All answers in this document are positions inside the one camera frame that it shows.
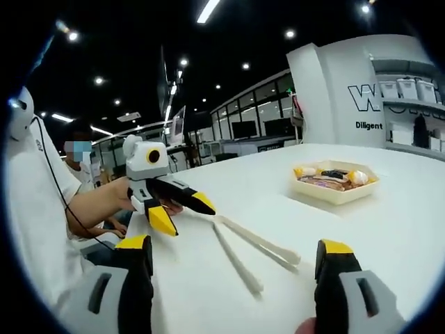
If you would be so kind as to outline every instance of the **wire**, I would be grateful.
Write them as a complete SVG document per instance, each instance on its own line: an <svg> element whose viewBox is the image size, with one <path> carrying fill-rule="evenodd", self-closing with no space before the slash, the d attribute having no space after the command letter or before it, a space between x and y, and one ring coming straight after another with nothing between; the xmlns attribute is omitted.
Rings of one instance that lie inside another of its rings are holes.
<svg viewBox="0 0 445 334"><path fill-rule="evenodd" d="M109 249L110 251L114 251L114 249L112 249L110 246L108 246L107 244L105 244L104 242L98 240L98 238L96 238L94 235L92 235L92 233L90 231L88 231L88 229L83 226L82 222L76 217L76 215L74 214L74 212L71 210L70 206L67 204L67 201L65 199L65 197L63 197L63 193L62 190L60 189L60 186L58 185L57 182L57 178L56 178L56 174L54 174L54 170L53 167L51 166L51 162L49 161L49 157L48 157L48 153L47 153L47 148L45 146L45 140L43 139L43 131L42 131L42 125L40 124L40 120L37 117L34 117L33 120L31 121L31 124L34 122L34 120L37 120L37 124L39 126L39 131L40 131L40 138L42 139L42 146L43 146L43 152L44 152L44 156L47 159L47 163L48 163L48 167L51 171L51 174L53 175L53 179L54 182L56 183L57 186L57 190L62 198L63 204L65 205L65 208L70 212L70 214L77 220L77 222L79 223L80 226L82 226L82 228L91 235L92 238L94 238L97 242L99 242L101 245L105 246L107 249Z"/></svg>

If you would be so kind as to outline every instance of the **white table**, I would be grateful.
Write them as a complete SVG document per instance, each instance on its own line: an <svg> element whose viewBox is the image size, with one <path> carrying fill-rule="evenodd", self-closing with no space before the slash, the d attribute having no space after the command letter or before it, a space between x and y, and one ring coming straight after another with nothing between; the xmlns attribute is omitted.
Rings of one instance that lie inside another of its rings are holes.
<svg viewBox="0 0 445 334"><path fill-rule="evenodd" d="M381 179L367 198L334 207L289 189L292 167L326 159L369 166ZM134 214L127 236L151 234L154 333L294 333L315 315L317 241L343 241L363 269L397 295L411 319L442 272L445 254L445 164L413 154L339 145L297 145L175 174L205 192L218 213L302 256L299 273L284 270L230 231L231 246L264 284L254 298L216 239L211 224L185 211L179 236L149 230Z"/></svg>

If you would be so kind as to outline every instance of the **shelf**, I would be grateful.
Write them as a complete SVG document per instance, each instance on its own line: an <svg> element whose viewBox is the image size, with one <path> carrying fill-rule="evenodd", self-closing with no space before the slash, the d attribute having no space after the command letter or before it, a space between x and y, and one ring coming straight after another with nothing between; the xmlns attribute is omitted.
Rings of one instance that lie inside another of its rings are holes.
<svg viewBox="0 0 445 334"><path fill-rule="evenodd" d="M445 115L445 106L443 104L425 102L420 100L410 100L410 99L382 99L383 104L389 106L404 106L406 108L420 108L427 109L432 113L440 113Z"/></svg>
<svg viewBox="0 0 445 334"><path fill-rule="evenodd" d="M390 141L387 141L386 148L388 150L417 154L421 155L422 157L427 157L445 162L445 153L432 151L429 150L428 148L418 148L417 146L397 144L397 143L392 143Z"/></svg>
<svg viewBox="0 0 445 334"><path fill-rule="evenodd" d="M443 78L433 63L393 58L372 58L371 62L376 74L413 74L431 79Z"/></svg>

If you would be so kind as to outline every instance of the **robotic arm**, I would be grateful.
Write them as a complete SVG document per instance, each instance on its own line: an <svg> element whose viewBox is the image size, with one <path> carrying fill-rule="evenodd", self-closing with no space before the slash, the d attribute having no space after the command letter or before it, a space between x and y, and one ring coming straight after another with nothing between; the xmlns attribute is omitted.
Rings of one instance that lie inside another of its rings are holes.
<svg viewBox="0 0 445 334"><path fill-rule="evenodd" d="M177 236L177 229L158 198L168 198L201 214L215 215L210 200L168 174L167 149L163 143L143 141L130 135L122 146L127 158L129 198L150 225L162 233Z"/></svg>

